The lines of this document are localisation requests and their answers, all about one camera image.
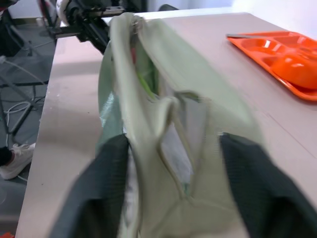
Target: shoe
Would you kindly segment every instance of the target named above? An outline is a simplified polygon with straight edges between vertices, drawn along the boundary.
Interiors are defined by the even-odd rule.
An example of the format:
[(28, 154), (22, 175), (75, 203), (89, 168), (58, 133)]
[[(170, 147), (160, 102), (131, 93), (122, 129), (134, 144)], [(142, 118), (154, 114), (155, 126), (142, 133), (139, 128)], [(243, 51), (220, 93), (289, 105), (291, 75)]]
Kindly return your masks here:
[(0, 167), (0, 175), (3, 179), (15, 178), (32, 161), (35, 143), (32, 145), (13, 145), (14, 160), (9, 165)]

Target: beige table surface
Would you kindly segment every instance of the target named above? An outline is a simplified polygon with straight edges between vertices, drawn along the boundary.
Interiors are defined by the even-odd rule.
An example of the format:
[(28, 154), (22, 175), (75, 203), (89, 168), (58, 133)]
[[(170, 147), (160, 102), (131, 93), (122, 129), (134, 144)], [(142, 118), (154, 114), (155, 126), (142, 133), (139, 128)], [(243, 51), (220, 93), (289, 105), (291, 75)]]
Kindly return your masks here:
[[(272, 159), (317, 208), (317, 106), (292, 96), (225, 38), (281, 28), (246, 13), (164, 21), (241, 92), (260, 122)], [(73, 181), (94, 158), (101, 131), (101, 59), (90, 43), (74, 37), (58, 41), (17, 238), (48, 237)]]

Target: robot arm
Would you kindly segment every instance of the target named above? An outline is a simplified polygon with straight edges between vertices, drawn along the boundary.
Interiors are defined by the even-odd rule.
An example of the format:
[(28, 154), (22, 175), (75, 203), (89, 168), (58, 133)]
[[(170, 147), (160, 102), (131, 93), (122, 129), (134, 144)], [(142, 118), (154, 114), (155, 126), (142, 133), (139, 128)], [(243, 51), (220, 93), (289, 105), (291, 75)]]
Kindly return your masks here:
[(56, 38), (77, 36), (91, 43), (103, 54), (108, 44), (108, 25), (102, 17), (120, 15), (125, 9), (118, 0), (105, 6), (101, 0), (58, 0), (57, 14), (66, 27), (51, 29)]

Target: bag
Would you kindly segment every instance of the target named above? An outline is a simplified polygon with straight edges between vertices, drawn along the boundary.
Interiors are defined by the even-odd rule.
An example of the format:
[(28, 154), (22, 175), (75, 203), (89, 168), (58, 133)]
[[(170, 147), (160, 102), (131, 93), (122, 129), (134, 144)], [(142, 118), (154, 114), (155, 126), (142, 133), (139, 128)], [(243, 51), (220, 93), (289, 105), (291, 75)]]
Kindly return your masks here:
[[(99, 110), (100, 155), (52, 238), (317, 237), (316, 212), (266, 154), (247, 104), (163, 21), (111, 20)], [(98, 170), (94, 184), (87, 174)], [(94, 226), (83, 222), (87, 211)]]

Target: white sneaker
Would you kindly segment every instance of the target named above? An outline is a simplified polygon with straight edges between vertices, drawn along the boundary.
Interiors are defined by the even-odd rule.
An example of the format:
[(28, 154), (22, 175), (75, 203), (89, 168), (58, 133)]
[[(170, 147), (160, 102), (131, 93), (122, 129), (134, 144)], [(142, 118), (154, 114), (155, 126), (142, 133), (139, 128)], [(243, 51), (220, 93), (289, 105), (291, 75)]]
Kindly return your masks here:
[(32, 145), (13, 145), (14, 160), (9, 165), (0, 167), (0, 175), (3, 179), (15, 178), (32, 161), (35, 143)]

